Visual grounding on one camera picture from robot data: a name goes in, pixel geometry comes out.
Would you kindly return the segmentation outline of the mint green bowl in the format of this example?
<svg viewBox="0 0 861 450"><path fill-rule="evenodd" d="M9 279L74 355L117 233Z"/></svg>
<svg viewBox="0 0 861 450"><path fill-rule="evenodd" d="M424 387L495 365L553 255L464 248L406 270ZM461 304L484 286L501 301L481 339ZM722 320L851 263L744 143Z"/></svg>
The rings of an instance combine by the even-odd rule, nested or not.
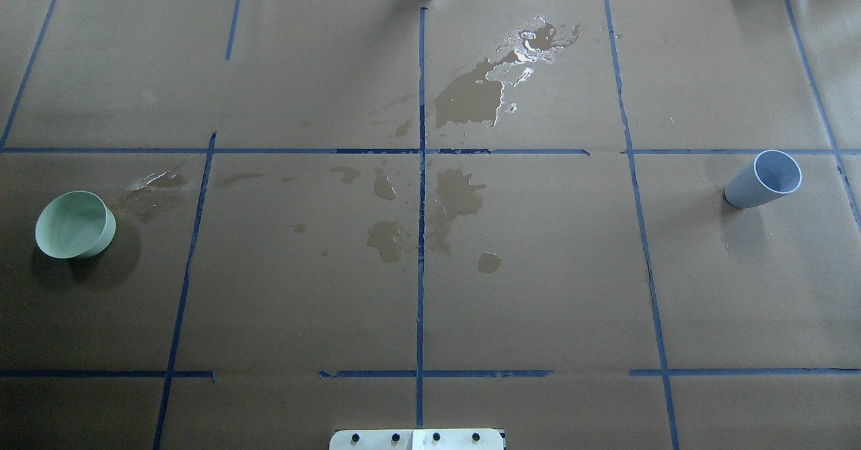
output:
<svg viewBox="0 0 861 450"><path fill-rule="evenodd" d="M49 202L34 230L40 251L59 260L93 258L115 235L113 212L98 195L86 190L74 190Z"/></svg>

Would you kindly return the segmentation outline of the light blue plastic cup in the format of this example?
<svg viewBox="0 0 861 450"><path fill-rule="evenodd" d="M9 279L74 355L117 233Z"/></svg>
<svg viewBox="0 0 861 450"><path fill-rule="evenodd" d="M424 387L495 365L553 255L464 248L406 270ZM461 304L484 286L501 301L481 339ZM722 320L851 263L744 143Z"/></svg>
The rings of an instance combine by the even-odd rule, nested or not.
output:
<svg viewBox="0 0 861 450"><path fill-rule="evenodd" d="M784 151L757 154L724 189L724 199L738 210L768 204L796 192L803 176L797 161Z"/></svg>

